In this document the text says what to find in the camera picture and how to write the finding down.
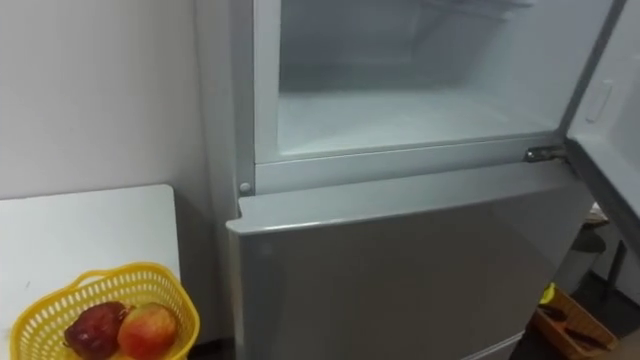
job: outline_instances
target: red apple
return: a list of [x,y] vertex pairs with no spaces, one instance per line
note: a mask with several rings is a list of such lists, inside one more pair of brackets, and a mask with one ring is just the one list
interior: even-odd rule
[[157,360],[176,341],[178,320],[171,310],[148,303],[132,310],[118,332],[120,350],[136,360]]

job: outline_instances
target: freezer shelf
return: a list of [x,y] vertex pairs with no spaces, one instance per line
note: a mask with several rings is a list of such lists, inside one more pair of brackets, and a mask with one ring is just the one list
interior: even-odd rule
[[556,126],[458,89],[286,92],[278,107],[278,145],[287,157],[484,141]]

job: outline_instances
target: open freezer door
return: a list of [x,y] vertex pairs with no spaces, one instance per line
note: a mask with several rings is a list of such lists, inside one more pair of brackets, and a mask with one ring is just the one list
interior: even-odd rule
[[640,255],[640,1],[627,1],[571,122],[566,150]]

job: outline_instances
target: screw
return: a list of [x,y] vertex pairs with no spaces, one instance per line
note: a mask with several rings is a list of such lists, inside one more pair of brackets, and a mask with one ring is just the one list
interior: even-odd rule
[[240,184],[240,193],[248,194],[249,192],[251,192],[251,184],[249,183]]

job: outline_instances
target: refrigerator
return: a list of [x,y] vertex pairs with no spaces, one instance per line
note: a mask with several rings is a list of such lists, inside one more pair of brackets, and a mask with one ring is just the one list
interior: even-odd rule
[[640,251],[640,1],[228,6],[240,359],[508,359],[594,198]]

